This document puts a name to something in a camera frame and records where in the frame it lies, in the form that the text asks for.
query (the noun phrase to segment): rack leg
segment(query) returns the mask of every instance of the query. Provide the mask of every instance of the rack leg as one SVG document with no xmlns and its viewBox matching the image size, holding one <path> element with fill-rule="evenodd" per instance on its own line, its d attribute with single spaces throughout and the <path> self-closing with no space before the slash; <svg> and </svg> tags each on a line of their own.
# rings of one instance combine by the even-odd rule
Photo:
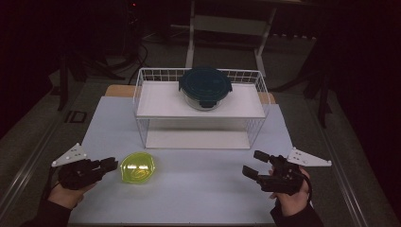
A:
<svg viewBox="0 0 401 227">
<path fill-rule="evenodd" d="M 195 51 L 195 45 L 194 45 L 194 33 L 195 33 L 194 21 L 195 21 L 195 1 L 192 1 L 191 2 L 191 18 L 189 20 L 189 45 L 188 45 L 188 51 L 186 53 L 185 68 L 192 68 L 192 64 L 193 64 L 193 61 L 194 61 L 194 51 Z"/>
<path fill-rule="evenodd" d="M 270 11 L 269 20 L 266 22 L 265 31 L 262 34 L 262 41 L 260 42 L 259 47 L 254 50 L 254 57 L 256 59 L 257 70 L 259 70 L 262 73 L 262 76 L 264 78 L 266 77 L 266 71 L 265 71 L 265 66 L 263 64 L 262 53 L 263 53 L 263 50 L 265 49 L 266 41 L 268 40 L 268 37 L 269 37 L 271 24 L 273 23 L 273 19 L 274 19 L 276 10 L 277 10 L 277 8 L 273 8 Z"/>
</svg>

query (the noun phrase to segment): bowl lid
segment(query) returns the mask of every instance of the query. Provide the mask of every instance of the bowl lid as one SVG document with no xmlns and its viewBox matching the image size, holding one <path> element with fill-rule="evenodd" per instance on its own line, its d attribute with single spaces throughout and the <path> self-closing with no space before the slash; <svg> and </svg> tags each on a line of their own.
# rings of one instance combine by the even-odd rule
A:
<svg viewBox="0 0 401 227">
<path fill-rule="evenodd" d="M 199 102 L 217 102 L 233 91 L 231 81 L 212 67 L 194 67 L 180 78 L 180 89 Z"/>
</svg>

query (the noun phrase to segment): yellow-green object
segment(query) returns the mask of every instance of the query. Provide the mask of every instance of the yellow-green object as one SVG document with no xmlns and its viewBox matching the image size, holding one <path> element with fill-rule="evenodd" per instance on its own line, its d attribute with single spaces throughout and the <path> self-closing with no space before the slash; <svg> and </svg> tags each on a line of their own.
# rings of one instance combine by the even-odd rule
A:
<svg viewBox="0 0 401 227">
<path fill-rule="evenodd" d="M 121 163 L 121 174 L 125 183 L 142 183 L 154 171 L 153 158 L 146 152 L 135 152 Z"/>
</svg>

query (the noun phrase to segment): plastic container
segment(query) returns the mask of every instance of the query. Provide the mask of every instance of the plastic container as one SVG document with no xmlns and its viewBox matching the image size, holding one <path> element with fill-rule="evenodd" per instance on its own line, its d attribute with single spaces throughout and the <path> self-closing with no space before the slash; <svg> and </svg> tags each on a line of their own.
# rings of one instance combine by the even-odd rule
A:
<svg viewBox="0 0 401 227">
<path fill-rule="evenodd" d="M 192 68 L 183 74 L 179 85 L 188 105 L 200 111 L 214 110 L 233 91 L 228 77 L 211 67 Z"/>
<path fill-rule="evenodd" d="M 125 183 L 143 183 L 155 169 L 152 156 L 146 152 L 135 152 L 127 156 L 120 167 Z"/>
</svg>

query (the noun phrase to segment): hand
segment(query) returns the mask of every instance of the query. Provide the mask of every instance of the hand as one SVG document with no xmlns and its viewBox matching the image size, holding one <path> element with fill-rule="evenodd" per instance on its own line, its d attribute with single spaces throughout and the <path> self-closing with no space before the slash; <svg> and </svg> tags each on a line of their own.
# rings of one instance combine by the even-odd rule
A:
<svg viewBox="0 0 401 227">
<path fill-rule="evenodd" d="M 79 190 L 70 190 L 57 184 L 50 192 L 48 201 L 52 201 L 60 206 L 72 210 L 79 202 L 83 200 L 83 194 L 91 190 L 96 184 L 93 183 Z"/>
<path fill-rule="evenodd" d="M 307 178 L 309 178 L 309 174 L 302 167 L 300 167 L 300 170 L 306 175 Z M 278 198 L 281 203 L 281 211 L 284 217 L 295 215 L 304 210 L 307 206 L 308 197 L 309 189 L 305 180 L 301 186 L 300 191 L 293 194 L 292 196 L 286 193 L 275 192 L 270 196 L 271 199 Z"/>
</svg>

